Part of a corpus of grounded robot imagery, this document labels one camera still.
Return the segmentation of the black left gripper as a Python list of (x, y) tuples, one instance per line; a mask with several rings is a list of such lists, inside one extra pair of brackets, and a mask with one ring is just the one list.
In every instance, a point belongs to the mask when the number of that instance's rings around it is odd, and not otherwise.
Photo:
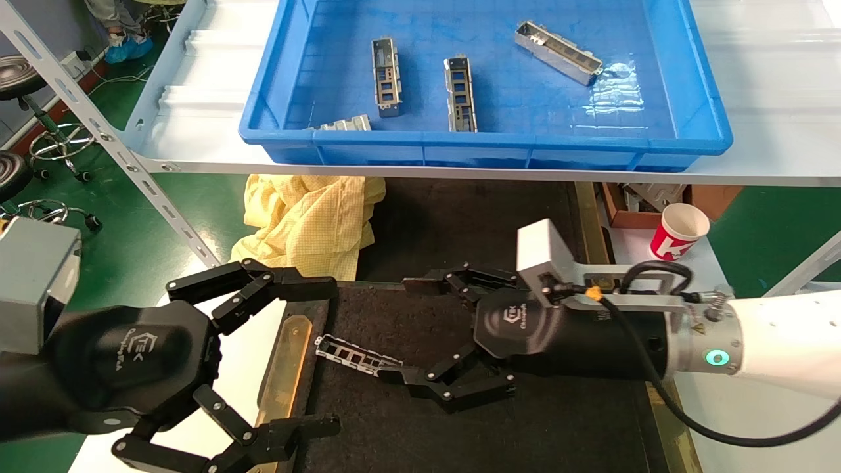
[[(291, 460), (305, 440), (340, 433), (336, 415), (252, 427), (210, 387), (221, 361), (219, 334), (231, 335), (273, 300), (334, 298), (335, 278), (304, 277), (295, 267), (246, 258), (170, 281), (166, 292), (172, 303), (159, 307), (64, 313), (40, 353), (3, 353), (3, 442), (135, 426), (112, 447), (132, 469), (248, 472)], [(226, 294), (231, 297), (213, 309), (212, 321), (193, 306)], [(151, 441), (198, 408), (231, 438), (221, 453), (208, 458)]]

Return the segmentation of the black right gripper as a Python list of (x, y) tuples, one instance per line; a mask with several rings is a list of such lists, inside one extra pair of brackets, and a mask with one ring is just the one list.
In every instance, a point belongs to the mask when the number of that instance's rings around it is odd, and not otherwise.
[(432, 367), (382, 366), (378, 379), (458, 413), (516, 395), (514, 374), (648, 380), (622, 325), (605, 308), (548, 308), (520, 288), (516, 273), (463, 263), (406, 277), (417, 294), (453, 294), (476, 309), (475, 342)]

